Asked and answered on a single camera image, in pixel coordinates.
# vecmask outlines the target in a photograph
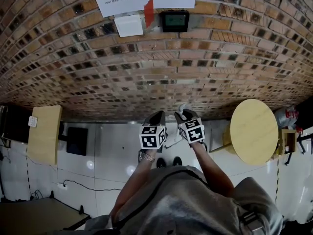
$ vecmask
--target power outlet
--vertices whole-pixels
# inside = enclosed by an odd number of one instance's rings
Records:
[[[58,183],[58,188],[62,189],[62,190],[67,190],[67,185],[63,185],[61,183]]]

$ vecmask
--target gray shirt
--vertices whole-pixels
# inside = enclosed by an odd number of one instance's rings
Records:
[[[121,234],[254,234],[241,221],[242,215],[247,211],[257,213],[263,225],[261,234],[280,233],[282,216],[254,179],[242,180],[231,197],[227,198],[211,191],[199,178],[185,172],[163,180],[170,173],[179,170],[190,170],[206,182],[204,175],[190,166],[151,170],[149,181],[117,214],[117,219],[123,220],[146,203],[140,212],[128,219],[120,230]],[[104,215],[87,221],[84,232],[93,234],[111,227],[110,217]]]

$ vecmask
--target shoe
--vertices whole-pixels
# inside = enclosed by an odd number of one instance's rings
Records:
[[[173,166],[182,165],[180,157],[175,157],[173,160]]]
[[[163,158],[159,158],[156,162],[156,167],[157,168],[165,168],[166,167],[166,162]]]

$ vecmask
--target tiled floor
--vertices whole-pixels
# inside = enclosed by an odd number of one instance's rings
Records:
[[[229,124],[226,120],[207,121],[205,125],[205,142],[208,148],[215,149],[222,144],[222,134]],[[55,197],[67,205],[79,209],[81,205],[92,217],[108,214],[119,194],[119,191],[93,191],[73,182],[66,182],[67,187],[59,187],[64,180],[75,180],[91,189],[122,189],[137,165],[140,143],[138,138],[139,124],[74,124],[67,127],[88,128],[87,155],[79,156],[66,152],[66,143],[59,142],[58,166],[42,165],[26,158],[26,145],[12,142],[10,150],[1,148],[7,158],[0,162],[5,196],[10,200],[29,199],[30,194],[39,189],[44,197],[53,190]],[[175,123],[167,124],[169,134],[165,146],[157,157],[162,156],[168,165],[175,156],[180,156],[184,165],[192,165],[200,169],[194,152],[185,140],[176,137]],[[293,154],[291,163],[283,156],[260,166],[247,165],[236,155],[222,150],[212,153],[214,161],[237,185],[246,177],[253,177],[275,201],[277,189],[277,171],[279,169],[278,196],[276,204],[281,213],[299,222],[305,222],[312,208],[313,199],[313,157],[311,144],[304,141],[307,153]]]

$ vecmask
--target watch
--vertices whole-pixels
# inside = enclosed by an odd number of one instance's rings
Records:
[[[155,161],[155,157],[154,156],[151,156],[151,155],[149,155],[149,154],[146,154],[146,153],[144,153],[144,152],[141,152],[141,154],[140,154],[140,158],[141,159],[146,159],[146,160],[148,160],[148,161],[150,161],[150,162],[154,162]]]

